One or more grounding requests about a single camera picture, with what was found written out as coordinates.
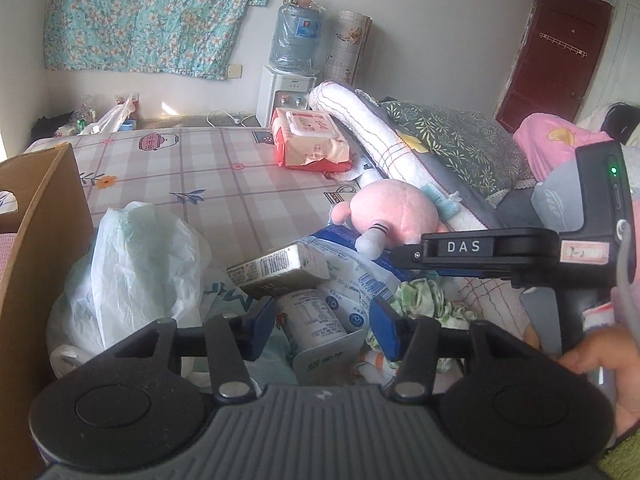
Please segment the person's right hand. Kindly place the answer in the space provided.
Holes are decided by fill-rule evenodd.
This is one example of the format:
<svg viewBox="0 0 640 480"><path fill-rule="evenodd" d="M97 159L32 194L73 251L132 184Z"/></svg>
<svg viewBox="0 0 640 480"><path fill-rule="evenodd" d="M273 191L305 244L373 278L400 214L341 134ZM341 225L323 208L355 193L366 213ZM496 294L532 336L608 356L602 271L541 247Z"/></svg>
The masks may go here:
<svg viewBox="0 0 640 480"><path fill-rule="evenodd" d="M604 371L615 390L617 437L639 425L639 346L629 330L619 325L592 330L560 364L575 374Z"/></svg>

